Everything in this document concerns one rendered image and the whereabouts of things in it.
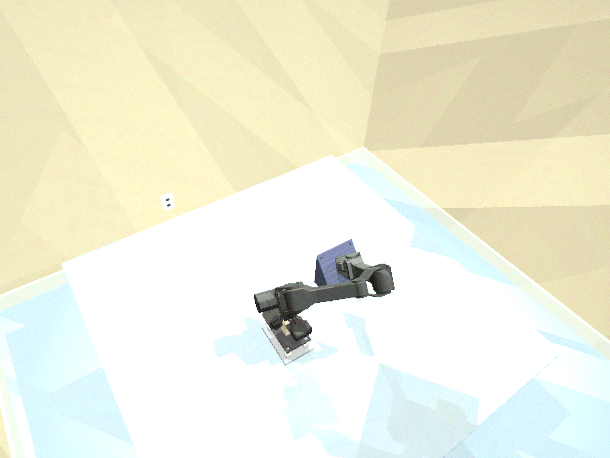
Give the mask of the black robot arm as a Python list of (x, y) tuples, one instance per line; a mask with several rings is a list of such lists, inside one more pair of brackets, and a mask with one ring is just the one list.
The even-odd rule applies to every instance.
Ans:
[[(337, 258), (337, 259), (336, 259)], [(360, 252), (336, 257), (338, 274), (346, 273), (352, 281), (312, 287), (302, 281), (291, 282), (274, 289), (254, 294), (258, 313), (262, 313), (271, 329), (277, 330), (287, 321), (287, 315), (300, 314), (313, 304), (347, 298), (368, 296), (381, 298), (395, 290), (391, 266), (386, 263), (374, 266), (365, 264)], [(339, 275), (340, 275), (339, 274)], [(368, 292), (367, 282), (375, 294)]]

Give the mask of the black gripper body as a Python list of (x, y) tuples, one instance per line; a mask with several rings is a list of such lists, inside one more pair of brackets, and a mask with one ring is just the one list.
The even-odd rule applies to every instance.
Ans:
[(287, 315), (287, 317), (291, 326), (289, 331), (295, 341), (299, 341), (312, 333), (311, 325), (308, 323), (307, 320), (303, 320), (301, 316), (298, 316), (297, 314), (291, 314)]

